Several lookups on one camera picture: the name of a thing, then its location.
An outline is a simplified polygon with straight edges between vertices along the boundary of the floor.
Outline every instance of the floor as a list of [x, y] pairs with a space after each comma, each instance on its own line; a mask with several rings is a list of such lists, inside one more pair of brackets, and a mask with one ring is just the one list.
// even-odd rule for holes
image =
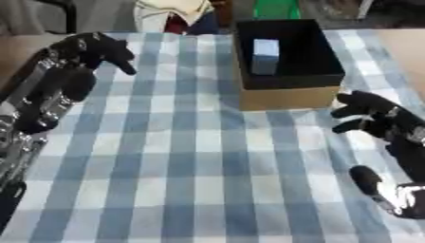
[[[232, 1], [235, 21], [252, 18], [253, 3], [255, 0]], [[422, 14], [422, 12], [425, 12], [425, 7], [416, 8], [414, 10], [405, 9], [399, 6], [384, 10], [374, 8], [372, 14], [366, 20], [353, 21], [329, 16], [323, 11], [323, 0], [299, 1], [303, 17], [317, 19], [323, 28], [425, 27], [425, 15]], [[136, 30], [133, 20], [135, 0], [74, 0], [74, 2], [77, 5], [79, 13], [79, 32]], [[58, 9], [51, 6], [39, 5], [38, 13], [46, 29], [56, 31], [64, 29], [64, 15]]]

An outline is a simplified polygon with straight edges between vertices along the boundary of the black box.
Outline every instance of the black box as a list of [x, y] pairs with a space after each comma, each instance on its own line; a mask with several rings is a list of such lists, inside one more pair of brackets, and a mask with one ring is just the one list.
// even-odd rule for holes
[[[279, 41], [274, 75], [251, 72], [255, 39]], [[344, 77], [341, 63], [314, 20], [236, 23], [233, 63], [242, 110], [328, 106]]]

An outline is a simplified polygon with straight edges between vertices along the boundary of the black fingertip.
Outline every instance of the black fingertip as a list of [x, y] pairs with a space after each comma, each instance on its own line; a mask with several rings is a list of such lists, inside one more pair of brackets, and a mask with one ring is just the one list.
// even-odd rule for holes
[[340, 103], [349, 103], [351, 100], [351, 95], [350, 94], [344, 94], [344, 93], [340, 93], [337, 95], [337, 100]]
[[336, 133], [336, 134], [341, 134], [344, 131], [337, 125], [335, 127], [332, 127], [332, 132]]
[[382, 179], [371, 168], [364, 165], [357, 165], [351, 168], [349, 173], [350, 177], [365, 195], [373, 196], [379, 193], [377, 186], [379, 182], [382, 182]]
[[120, 69], [128, 75], [135, 75], [137, 73], [135, 68], [129, 63], [126, 63], [125, 65], [120, 66]]

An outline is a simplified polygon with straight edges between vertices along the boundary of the checkered tablecloth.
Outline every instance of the checkered tablecloth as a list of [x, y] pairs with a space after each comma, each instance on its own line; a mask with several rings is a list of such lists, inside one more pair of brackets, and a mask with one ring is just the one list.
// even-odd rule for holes
[[[326, 36], [342, 90], [425, 117], [374, 31]], [[333, 134], [328, 108], [238, 110], [230, 36], [121, 37], [138, 75], [99, 69], [49, 136], [1, 242], [425, 242], [424, 221], [386, 214], [348, 176], [365, 164], [409, 181], [381, 141]]]

